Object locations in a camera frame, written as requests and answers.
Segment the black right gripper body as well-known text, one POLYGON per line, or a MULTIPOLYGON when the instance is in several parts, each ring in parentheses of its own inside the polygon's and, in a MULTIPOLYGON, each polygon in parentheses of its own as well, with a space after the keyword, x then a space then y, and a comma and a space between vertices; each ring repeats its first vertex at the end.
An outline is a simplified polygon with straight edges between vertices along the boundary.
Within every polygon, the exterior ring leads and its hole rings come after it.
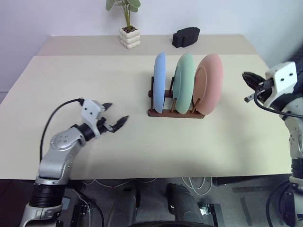
POLYGON ((245 102, 250 102, 253 100, 254 95, 256 95, 257 99, 259 101, 261 101, 262 103, 264 103, 269 96, 272 94, 272 87, 274 86, 274 81, 273 79, 267 79, 263 82, 259 83, 259 87, 257 88, 257 90, 254 90, 254 94, 249 95, 247 97, 244 98, 245 102))

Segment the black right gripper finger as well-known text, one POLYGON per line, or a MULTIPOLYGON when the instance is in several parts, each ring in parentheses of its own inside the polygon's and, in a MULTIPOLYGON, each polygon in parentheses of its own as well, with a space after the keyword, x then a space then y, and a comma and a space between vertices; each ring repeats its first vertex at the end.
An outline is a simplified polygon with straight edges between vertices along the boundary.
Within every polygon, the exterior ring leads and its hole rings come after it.
POLYGON ((261 76, 255 74, 253 72, 245 71, 242 73, 242 77, 243 77, 244 81, 246 81, 246 82, 263 82, 264 81, 264 79, 261 76))
POLYGON ((244 81, 247 86, 253 90, 257 90, 257 88, 259 87, 259 83, 261 82, 259 79, 244 79, 244 81))

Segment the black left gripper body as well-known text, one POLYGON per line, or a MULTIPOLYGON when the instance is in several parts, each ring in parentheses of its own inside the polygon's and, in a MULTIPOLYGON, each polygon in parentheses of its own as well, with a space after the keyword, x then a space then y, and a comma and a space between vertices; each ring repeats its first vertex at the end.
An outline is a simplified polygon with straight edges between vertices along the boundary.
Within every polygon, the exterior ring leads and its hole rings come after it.
POLYGON ((99 131, 100 134, 104 133, 104 132, 111 132, 111 133, 115 133, 115 128, 109 124, 106 123, 106 118, 105 117, 101 117, 100 120, 97 120, 97 129, 99 131))

